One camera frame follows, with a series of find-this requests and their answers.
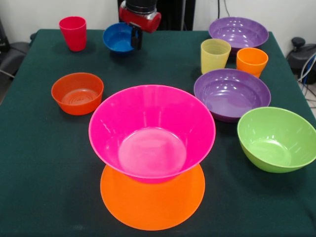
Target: pink bowl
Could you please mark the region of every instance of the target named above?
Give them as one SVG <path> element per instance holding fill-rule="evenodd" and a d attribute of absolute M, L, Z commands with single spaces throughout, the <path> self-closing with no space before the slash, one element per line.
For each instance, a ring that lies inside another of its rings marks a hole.
<path fill-rule="evenodd" d="M 199 164 L 215 140 L 208 108 L 166 85 L 124 89 L 93 113 L 89 139 L 98 157 L 135 180 L 161 183 Z"/>

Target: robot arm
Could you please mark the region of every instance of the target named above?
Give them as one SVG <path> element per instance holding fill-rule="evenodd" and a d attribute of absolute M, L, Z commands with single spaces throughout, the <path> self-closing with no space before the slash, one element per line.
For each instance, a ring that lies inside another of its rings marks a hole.
<path fill-rule="evenodd" d="M 119 7 L 119 17 L 132 26 L 131 46 L 141 48 L 142 31 L 156 31 L 161 14 L 156 9 L 157 0 L 124 0 Z"/>

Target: blue bowl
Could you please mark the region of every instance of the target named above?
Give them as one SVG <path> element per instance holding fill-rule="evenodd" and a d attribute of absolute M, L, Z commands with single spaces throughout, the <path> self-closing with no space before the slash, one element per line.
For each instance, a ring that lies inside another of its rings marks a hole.
<path fill-rule="evenodd" d="M 116 23 L 103 33 L 103 43 L 113 52 L 127 53 L 133 51 L 130 45 L 132 28 L 126 23 Z"/>

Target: bowl rim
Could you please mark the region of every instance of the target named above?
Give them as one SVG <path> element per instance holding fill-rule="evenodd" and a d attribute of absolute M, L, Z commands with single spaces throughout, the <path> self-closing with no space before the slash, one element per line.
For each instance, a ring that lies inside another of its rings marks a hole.
<path fill-rule="evenodd" d="M 211 27 L 212 27 L 212 25 L 214 25 L 214 24 L 215 24 L 216 22 L 218 22 L 218 21 L 223 21 L 224 19 L 229 19 L 229 18 L 230 18 L 230 19 L 242 19 L 242 20 L 251 21 L 251 22 L 254 22 L 254 23 L 256 23 L 256 24 L 262 26 L 263 29 L 265 29 L 265 32 L 267 33 L 267 36 L 264 38 L 264 40 L 263 40 L 261 43 L 259 43 L 259 44 L 252 45 L 251 47 L 253 47 L 253 48 L 259 47 L 259 46 L 263 45 L 263 44 L 268 40 L 268 38 L 269 38 L 269 31 L 267 30 L 266 27 L 264 27 L 262 24 L 260 24 L 260 23 L 257 22 L 257 21 L 254 21 L 254 20 L 252 20 L 252 19 L 245 18 L 245 17 L 238 17 L 238 16 L 228 16 L 228 17 L 222 17 L 222 18 L 216 19 L 216 20 L 213 21 L 213 22 L 209 25 L 209 27 L 208 27 L 208 33 L 209 33 L 209 35 L 210 35 L 212 38 L 217 39 L 217 38 L 215 38 L 214 36 L 212 36 L 212 33 L 211 33 Z M 232 48 L 234 48 L 234 49 L 242 49 L 242 48 L 246 48 L 246 47 L 233 47 L 233 46 L 232 46 Z"/>
<path fill-rule="evenodd" d="M 131 46 L 131 49 L 130 50 L 114 50 L 111 46 L 109 46 L 106 41 L 104 40 L 104 36 L 105 36 L 105 33 L 106 31 L 111 28 L 111 27 L 114 27 L 114 26 L 126 26 L 126 27 L 131 27 L 129 26 L 128 24 L 126 24 L 125 22 L 118 22 L 118 23 L 115 23 L 115 24 L 112 24 L 110 25 L 108 28 L 106 28 L 104 31 L 103 31 L 103 34 L 102 34 L 102 41 L 103 41 L 103 44 L 111 51 L 113 52 L 119 52 L 119 53 L 128 53 L 128 52 L 131 52 L 134 50 L 134 48 Z"/>
<path fill-rule="evenodd" d="M 256 159 L 262 161 L 262 162 L 265 163 L 265 164 L 268 164 L 268 165 L 271 165 L 271 166 L 274 166 L 274 167 L 278 167 L 278 168 L 285 168 L 285 169 L 302 168 L 302 167 L 304 167 L 304 166 L 306 166 L 306 165 L 312 163 L 312 162 L 316 159 L 316 155 L 315 155 L 313 159 L 311 159 L 310 161 L 308 161 L 308 162 L 306 162 L 306 163 L 304 163 L 304 164 L 301 164 L 301 165 L 292 165 L 292 166 L 289 166 L 289 165 L 288 165 L 288 166 L 285 166 L 285 165 L 277 165 L 277 164 L 269 163 L 269 162 L 267 162 L 267 161 L 261 159 L 260 157 L 255 156 L 255 155 L 248 149 L 248 147 L 245 146 L 245 144 L 242 142 L 242 140 L 241 140 L 241 138 L 240 138 L 240 135 L 239 135 L 240 122 L 241 122 L 241 120 L 243 119 L 244 116 L 247 116 L 248 113 L 251 113 L 251 112 L 253 112 L 254 110 L 274 110 L 274 111 L 278 110 L 278 111 L 284 111 L 284 112 L 286 112 L 286 113 L 292 114 L 292 115 L 294 115 L 294 116 L 300 118 L 301 121 L 304 122 L 304 123 L 306 123 L 306 124 L 314 131 L 314 133 L 316 134 L 316 129 L 314 128 L 314 126 L 312 126 L 312 125 L 310 124 L 310 122 L 308 122 L 305 118 L 303 118 L 302 116 L 300 116 L 300 115 L 298 115 L 297 113 L 292 112 L 292 111 L 290 111 L 290 110 L 283 109 L 283 108 L 280 108 L 280 107 L 259 107 L 259 108 L 250 110 L 250 111 L 248 111 L 247 113 L 245 113 L 245 114 L 240 118 L 240 120 L 239 120 L 239 122 L 238 122 L 238 124 L 237 124 L 237 135 L 238 135 L 239 142 L 242 144 L 242 146 L 243 146 L 252 156 L 254 156 Z"/>
<path fill-rule="evenodd" d="M 237 69 L 233 69 L 233 68 L 216 69 L 216 70 L 207 72 L 207 73 L 202 74 L 201 76 L 199 76 L 198 79 L 196 80 L 196 82 L 194 83 L 194 87 L 193 87 L 194 95 L 195 95 L 195 97 L 196 97 L 198 100 L 200 100 L 200 99 L 197 97 L 197 93 L 196 93 L 196 84 L 197 84 L 197 82 L 198 82 L 199 80 L 201 80 L 201 78 L 202 78 L 204 75 L 206 75 L 206 74 L 211 74 L 211 73 L 217 72 L 217 71 L 225 71 L 225 72 L 231 71 L 231 72 L 238 72 L 238 73 L 241 73 L 241 74 L 248 74 L 248 75 L 249 75 L 251 78 L 253 78 L 254 80 L 258 81 L 259 83 L 262 83 L 263 86 L 264 86 L 264 87 L 267 89 L 267 91 L 269 92 L 269 99 L 268 99 L 267 105 L 262 105 L 262 106 L 260 106 L 260 107 L 266 107 L 266 106 L 269 106 L 269 105 L 270 105 L 270 103 L 271 103 L 271 92 L 270 92 L 268 86 L 267 86 L 261 79 L 255 77 L 254 75 L 252 75 L 252 74 L 250 74 L 250 73 L 247 73 L 247 72 L 244 72 L 244 71 L 240 71 L 240 70 L 237 70 Z M 218 115 L 218 116 L 226 117 L 226 118 L 228 118 L 228 119 L 239 119 L 239 118 L 241 118 L 241 117 L 243 116 L 243 115 L 242 115 L 242 116 L 240 116 L 240 117 L 231 117 L 231 116 L 227 116 L 227 115 L 215 113 L 215 112 L 213 112 L 213 111 L 211 111 L 211 110 L 209 110 L 209 111 L 210 111 L 211 113 L 214 113 L 214 114 Z"/>
<path fill-rule="evenodd" d="M 102 84 L 101 92 L 100 92 L 93 100 L 90 100 L 90 101 L 88 101 L 88 102 L 86 102 L 86 103 L 84 103 L 84 104 L 79 104 L 79 105 L 70 105 L 70 104 L 67 104 L 67 103 L 63 103 L 63 102 L 61 102 L 60 100 L 57 100 L 56 97 L 55 97 L 55 95 L 54 95 L 54 93 L 53 93 L 53 90 L 54 90 L 54 87 L 55 87 L 56 83 L 57 83 L 58 81 L 61 81 L 61 80 L 64 79 L 65 77 L 72 76 L 72 75 L 78 75 L 78 74 L 87 75 L 87 76 L 93 76 L 95 79 L 97 79 L 99 82 L 101 82 L 101 84 Z M 103 83 L 103 81 L 101 80 L 101 78 L 99 78 L 97 75 L 92 74 L 92 73 L 84 73 L 84 72 L 81 72 L 81 73 L 70 73 L 70 74 L 64 75 L 64 76 L 62 76 L 61 78 L 59 78 L 57 81 L 54 82 L 53 86 L 51 87 L 50 93 L 51 93 L 51 96 L 53 97 L 53 99 L 54 99 L 58 104 L 61 104 L 61 105 L 64 105 L 64 106 L 79 107 L 79 106 L 82 106 L 82 105 L 86 105 L 86 104 L 88 104 L 88 103 L 91 103 L 91 102 L 94 101 L 94 100 L 97 100 L 98 97 L 103 94 L 103 90 L 104 90 L 104 83 Z"/>
<path fill-rule="evenodd" d="M 112 97 L 116 96 L 117 94 L 119 93 L 123 93 L 125 91 L 128 91 L 128 90 L 134 90 L 136 88 L 139 88 L 139 87 L 148 87 L 148 86 L 152 86 L 152 87 L 167 87 L 167 88 L 172 88 L 174 90 L 178 90 L 178 91 L 181 91 L 189 96 L 191 96 L 194 100 L 196 100 L 198 103 L 200 103 L 207 111 L 208 111 L 208 115 L 211 119 L 211 127 L 214 129 L 214 132 L 213 132 L 213 135 L 212 135 L 212 138 L 211 138 L 211 141 L 210 141 L 210 145 L 209 145 L 209 148 L 207 149 L 207 151 L 205 152 L 204 155 L 201 156 L 201 159 L 199 159 L 195 164 L 189 166 L 188 168 L 184 169 L 184 170 L 181 170 L 181 171 L 178 171 L 178 172 L 175 172 L 175 173 L 172 173 L 172 174 L 168 174 L 168 175 L 161 175 L 161 176 L 155 176 L 155 177 L 147 177 L 147 176 L 142 176 L 142 175 L 136 175 L 136 174 L 131 174 L 129 172 L 126 172 L 124 170 L 121 170 L 117 167 L 114 167 L 113 165 L 109 164 L 108 162 L 106 162 L 102 156 L 98 153 L 98 151 L 96 150 L 94 144 L 92 143 L 92 138 L 91 138 L 91 124 L 92 124 L 92 121 L 93 121 L 93 118 L 94 116 L 97 114 L 98 110 L 102 107 L 102 105 L 104 103 L 106 103 L 108 100 L 110 100 Z M 94 150 L 94 152 L 96 153 L 96 155 L 99 157 L 99 159 L 104 162 L 106 165 L 110 166 L 111 168 L 117 170 L 118 172 L 120 173 L 123 173 L 123 174 L 126 174 L 128 176 L 131 176 L 131 177 L 136 177 L 136 178 L 140 178 L 140 179 L 163 179 L 163 178 L 171 178 L 171 177 L 174 177 L 174 176 L 177 176 L 181 173 L 184 173 L 186 171 L 188 171 L 189 169 L 192 169 L 194 166 L 200 164 L 205 158 L 206 156 L 209 154 L 209 152 L 211 151 L 214 143 L 215 143 L 215 136 L 216 136 L 216 126 L 215 126 L 215 121 L 214 121 L 214 118 L 212 116 L 212 114 L 209 112 L 208 108 L 199 100 L 197 99 L 194 95 L 184 91 L 184 90 L 181 90 L 179 88 L 176 88 L 176 87 L 173 87 L 173 86 L 169 86 L 169 85 L 161 85 L 161 84 L 145 84 L 145 85 L 137 85 L 137 86 L 132 86 L 132 87 L 128 87 L 128 88 L 125 88 L 123 90 L 120 90 L 120 91 L 117 91 L 116 93 L 112 94 L 111 96 L 109 96 L 107 99 L 105 99 L 98 107 L 97 109 L 93 112 L 92 116 L 91 116 L 91 119 L 90 119 L 90 122 L 89 122 L 89 127 L 88 127 L 88 134 L 89 134 L 89 141 L 90 141 L 90 144 L 92 146 L 92 149 Z"/>

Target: green tablecloth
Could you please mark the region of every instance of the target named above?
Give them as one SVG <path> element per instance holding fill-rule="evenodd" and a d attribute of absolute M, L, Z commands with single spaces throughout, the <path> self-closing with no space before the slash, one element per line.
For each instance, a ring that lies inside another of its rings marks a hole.
<path fill-rule="evenodd" d="M 104 168 L 88 139 L 91 114 L 62 112 L 50 95 L 61 76 L 98 75 L 103 99 L 139 84 L 158 83 L 193 92 L 200 75 L 200 43 L 207 32 L 145 34 L 143 49 L 111 54 L 103 31 L 88 31 L 84 51 L 70 52 L 58 30 L 40 30 L 0 106 L 0 236 L 315 236 L 316 162 L 286 174 L 256 168 L 244 155 L 236 124 L 216 122 L 216 141 L 202 162 L 206 187 L 195 214 L 165 231 L 125 226 L 100 195 Z M 270 33 L 262 46 L 269 62 L 261 79 L 271 106 L 316 121 Z M 230 60 L 228 67 L 235 66 Z"/>

